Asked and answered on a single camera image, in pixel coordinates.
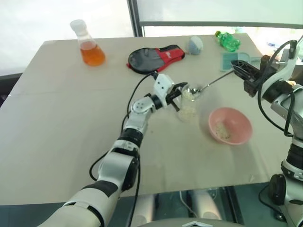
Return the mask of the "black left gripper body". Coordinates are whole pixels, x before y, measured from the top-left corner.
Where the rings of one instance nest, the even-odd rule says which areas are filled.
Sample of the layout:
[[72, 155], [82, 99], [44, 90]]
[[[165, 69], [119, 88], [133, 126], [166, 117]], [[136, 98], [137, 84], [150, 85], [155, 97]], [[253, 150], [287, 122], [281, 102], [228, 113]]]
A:
[[163, 99], [162, 99], [162, 105], [163, 107], [167, 107], [168, 105], [172, 104], [174, 99], [178, 97], [178, 89], [175, 87], [169, 87], [167, 89], [164, 89], [163, 92]]

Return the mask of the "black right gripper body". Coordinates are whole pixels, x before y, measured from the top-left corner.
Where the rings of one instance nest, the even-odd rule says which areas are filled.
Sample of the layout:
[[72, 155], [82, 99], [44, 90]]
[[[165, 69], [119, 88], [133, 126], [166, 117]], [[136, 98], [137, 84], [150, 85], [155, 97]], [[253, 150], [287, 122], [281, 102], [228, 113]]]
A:
[[261, 78], [265, 72], [266, 66], [269, 63], [270, 60], [270, 56], [268, 55], [264, 55], [261, 57], [260, 59], [260, 66], [259, 66], [259, 70], [260, 73], [258, 74], [258, 79], [254, 82], [245, 80], [244, 81], [244, 90], [251, 96], [254, 97], [258, 91], [258, 88], [261, 84]]

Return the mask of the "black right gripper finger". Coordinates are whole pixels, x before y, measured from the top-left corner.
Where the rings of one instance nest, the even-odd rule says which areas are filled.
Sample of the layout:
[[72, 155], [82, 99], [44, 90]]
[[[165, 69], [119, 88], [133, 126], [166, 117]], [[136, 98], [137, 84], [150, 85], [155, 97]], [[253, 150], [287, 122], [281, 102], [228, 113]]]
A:
[[257, 68], [241, 68], [235, 67], [234, 73], [243, 80], [248, 80], [254, 82], [258, 79], [258, 69]]
[[260, 70], [242, 60], [231, 61], [231, 66], [236, 75], [258, 75]]

